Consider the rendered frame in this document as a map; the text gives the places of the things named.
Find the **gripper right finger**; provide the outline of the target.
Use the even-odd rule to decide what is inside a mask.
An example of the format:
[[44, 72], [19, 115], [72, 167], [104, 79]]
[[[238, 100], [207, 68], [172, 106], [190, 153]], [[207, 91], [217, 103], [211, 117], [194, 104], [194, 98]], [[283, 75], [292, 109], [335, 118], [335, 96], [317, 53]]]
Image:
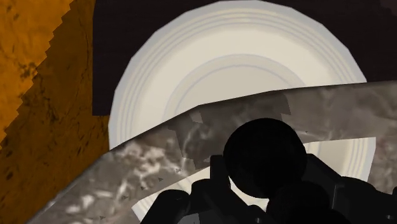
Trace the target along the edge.
[[392, 194], [380, 192], [366, 181], [339, 175], [311, 153], [302, 179], [323, 187], [330, 207], [352, 224], [397, 224], [397, 186]]

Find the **grey marbled curved strip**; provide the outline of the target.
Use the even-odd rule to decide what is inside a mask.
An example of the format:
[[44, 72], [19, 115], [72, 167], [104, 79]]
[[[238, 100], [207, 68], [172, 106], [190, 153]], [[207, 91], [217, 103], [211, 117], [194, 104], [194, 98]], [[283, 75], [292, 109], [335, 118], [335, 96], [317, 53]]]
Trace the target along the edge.
[[139, 224], [165, 188], [189, 190], [240, 125], [269, 117], [381, 192], [397, 186], [397, 81], [279, 90], [191, 109], [111, 150], [27, 224]]

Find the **white round plate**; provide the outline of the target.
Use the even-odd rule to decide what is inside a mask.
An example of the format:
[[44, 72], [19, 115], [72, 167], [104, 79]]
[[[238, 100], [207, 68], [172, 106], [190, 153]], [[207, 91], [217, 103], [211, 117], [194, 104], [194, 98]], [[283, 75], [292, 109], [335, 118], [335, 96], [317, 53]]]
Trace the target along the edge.
[[220, 1], [174, 19], [131, 58], [113, 97], [109, 145], [116, 149], [202, 105], [365, 81], [349, 50], [319, 22], [264, 1]]

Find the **black round ball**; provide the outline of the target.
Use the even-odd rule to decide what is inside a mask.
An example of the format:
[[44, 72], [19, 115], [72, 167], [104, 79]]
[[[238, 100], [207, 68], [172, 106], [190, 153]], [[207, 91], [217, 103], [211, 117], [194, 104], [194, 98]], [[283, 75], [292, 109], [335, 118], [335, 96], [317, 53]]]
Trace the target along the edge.
[[273, 118], [241, 125], [228, 138], [224, 150], [228, 175], [245, 194], [270, 199], [289, 184], [301, 180], [307, 153], [297, 133]]

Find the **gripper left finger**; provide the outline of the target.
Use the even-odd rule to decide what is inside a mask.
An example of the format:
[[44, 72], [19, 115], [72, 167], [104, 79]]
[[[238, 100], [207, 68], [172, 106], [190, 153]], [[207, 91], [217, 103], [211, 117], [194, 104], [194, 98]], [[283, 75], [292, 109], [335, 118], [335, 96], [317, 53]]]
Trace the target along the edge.
[[268, 224], [259, 206], [247, 205], [232, 189], [221, 155], [210, 158], [210, 178], [192, 183], [190, 193], [165, 190], [141, 224]]

